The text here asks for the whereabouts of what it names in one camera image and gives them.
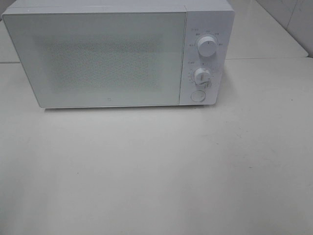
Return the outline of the round white door button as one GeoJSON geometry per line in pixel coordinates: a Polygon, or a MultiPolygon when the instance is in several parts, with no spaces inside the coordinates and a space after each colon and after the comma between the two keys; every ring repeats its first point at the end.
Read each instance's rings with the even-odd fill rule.
{"type": "Polygon", "coordinates": [[[202,102],[205,100],[204,91],[194,91],[191,93],[191,99],[193,102],[202,102]]]}

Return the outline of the white microwave oven body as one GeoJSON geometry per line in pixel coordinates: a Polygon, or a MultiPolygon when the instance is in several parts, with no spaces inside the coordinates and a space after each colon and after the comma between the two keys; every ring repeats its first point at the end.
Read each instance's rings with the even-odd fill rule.
{"type": "Polygon", "coordinates": [[[4,22],[3,17],[5,15],[20,14],[175,12],[184,12],[186,14],[180,93],[177,105],[166,106],[212,105],[217,100],[235,16],[233,8],[225,0],[17,0],[3,12],[2,20],[4,22]],[[201,56],[197,48],[199,38],[206,35],[213,36],[217,41],[217,50],[210,57],[201,56]],[[194,72],[199,68],[211,70],[212,77],[205,86],[199,86],[194,81],[194,72]],[[194,91],[204,91],[205,100],[193,102],[191,93],[194,91]]]}

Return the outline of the upper white power knob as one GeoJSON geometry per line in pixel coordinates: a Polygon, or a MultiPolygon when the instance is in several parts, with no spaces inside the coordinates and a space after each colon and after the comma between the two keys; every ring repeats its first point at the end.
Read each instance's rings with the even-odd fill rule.
{"type": "Polygon", "coordinates": [[[217,41],[211,35],[206,35],[199,38],[197,42],[198,52],[203,57],[212,56],[217,50],[217,41]]]}

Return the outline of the white timer knob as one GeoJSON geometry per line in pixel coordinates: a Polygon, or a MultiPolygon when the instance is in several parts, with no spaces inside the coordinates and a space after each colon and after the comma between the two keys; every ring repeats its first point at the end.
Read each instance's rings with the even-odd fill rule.
{"type": "Polygon", "coordinates": [[[205,86],[211,77],[212,73],[210,69],[199,68],[194,72],[194,81],[199,86],[205,86]]]}

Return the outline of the white microwave door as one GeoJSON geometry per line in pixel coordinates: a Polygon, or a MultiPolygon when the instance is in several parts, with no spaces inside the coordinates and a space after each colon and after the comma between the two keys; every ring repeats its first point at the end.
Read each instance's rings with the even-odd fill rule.
{"type": "Polygon", "coordinates": [[[184,12],[5,15],[42,108],[177,105],[184,12]]]}

